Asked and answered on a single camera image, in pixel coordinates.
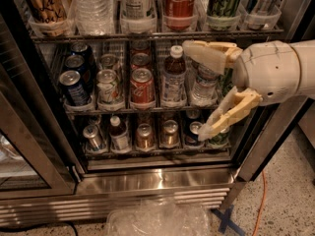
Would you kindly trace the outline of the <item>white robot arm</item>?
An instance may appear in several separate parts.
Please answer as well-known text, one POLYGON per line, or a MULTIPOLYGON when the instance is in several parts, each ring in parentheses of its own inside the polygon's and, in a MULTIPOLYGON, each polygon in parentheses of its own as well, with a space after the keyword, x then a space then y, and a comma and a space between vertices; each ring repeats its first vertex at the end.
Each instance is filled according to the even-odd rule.
POLYGON ((255 43, 245 49, 231 42, 186 40, 184 54, 219 74, 231 68, 232 89, 199 129, 204 141, 247 117, 256 106, 315 95, 315 40, 255 43))

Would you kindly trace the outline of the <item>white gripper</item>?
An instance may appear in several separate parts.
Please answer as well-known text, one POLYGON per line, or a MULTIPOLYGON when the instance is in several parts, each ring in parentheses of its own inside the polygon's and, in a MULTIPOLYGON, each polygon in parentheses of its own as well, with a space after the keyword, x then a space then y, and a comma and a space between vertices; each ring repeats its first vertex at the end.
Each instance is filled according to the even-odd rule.
POLYGON ((221 75, 235 62, 232 81, 236 87, 199 129, 199 141, 211 139, 244 119, 260 102, 262 106, 282 103, 297 92, 299 59, 287 43, 256 43, 243 52, 232 42, 185 40, 182 47, 186 56, 221 75))

